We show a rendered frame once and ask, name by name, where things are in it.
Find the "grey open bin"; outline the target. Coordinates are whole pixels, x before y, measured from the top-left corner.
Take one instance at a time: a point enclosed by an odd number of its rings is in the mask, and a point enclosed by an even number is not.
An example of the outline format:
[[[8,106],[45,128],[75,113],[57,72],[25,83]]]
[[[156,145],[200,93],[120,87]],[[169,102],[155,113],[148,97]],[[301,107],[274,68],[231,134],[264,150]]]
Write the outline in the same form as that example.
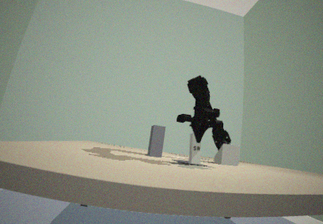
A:
[[[150,157],[161,158],[165,137],[165,127],[154,125],[151,127],[150,141],[147,155]]]

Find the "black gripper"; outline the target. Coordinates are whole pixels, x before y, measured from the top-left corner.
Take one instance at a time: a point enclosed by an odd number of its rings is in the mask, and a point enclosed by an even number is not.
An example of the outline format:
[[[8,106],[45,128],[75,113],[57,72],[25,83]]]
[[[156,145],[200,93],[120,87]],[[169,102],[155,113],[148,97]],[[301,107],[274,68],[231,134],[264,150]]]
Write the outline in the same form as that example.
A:
[[[196,106],[194,107],[195,110],[195,115],[192,117],[191,115],[187,114],[181,114],[177,117],[177,122],[184,123],[185,121],[191,122],[190,127],[192,127],[192,130],[194,131],[194,136],[196,138],[196,142],[200,143],[201,138],[203,137],[204,132],[209,128],[209,127],[223,127],[223,122],[220,120],[216,121],[207,121],[202,117],[196,117],[196,113],[198,110],[198,107],[202,105],[202,108],[206,108],[206,105],[209,106],[208,104],[204,103],[197,103]]]

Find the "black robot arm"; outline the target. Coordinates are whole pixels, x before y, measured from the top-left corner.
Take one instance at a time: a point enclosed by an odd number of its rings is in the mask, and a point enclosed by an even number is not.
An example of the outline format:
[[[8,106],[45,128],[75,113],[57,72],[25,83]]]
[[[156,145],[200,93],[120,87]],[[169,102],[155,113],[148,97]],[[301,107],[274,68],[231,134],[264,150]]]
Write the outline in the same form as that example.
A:
[[[195,78],[188,80],[188,89],[189,92],[194,96],[197,103],[204,103],[208,104],[206,105],[206,108],[202,108],[202,105],[200,104],[196,113],[196,117],[202,117],[205,120],[213,120],[216,121],[217,118],[219,118],[220,109],[214,108],[212,109],[210,104],[210,94],[209,89],[207,88],[207,80],[204,77],[201,77],[201,75],[196,76]],[[211,107],[211,109],[209,109]],[[213,140],[215,145],[217,146],[218,150],[222,147],[224,144],[230,144],[231,138],[228,135],[228,132],[224,130],[223,127],[212,129],[213,133]],[[227,138],[226,138],[227,136]]]

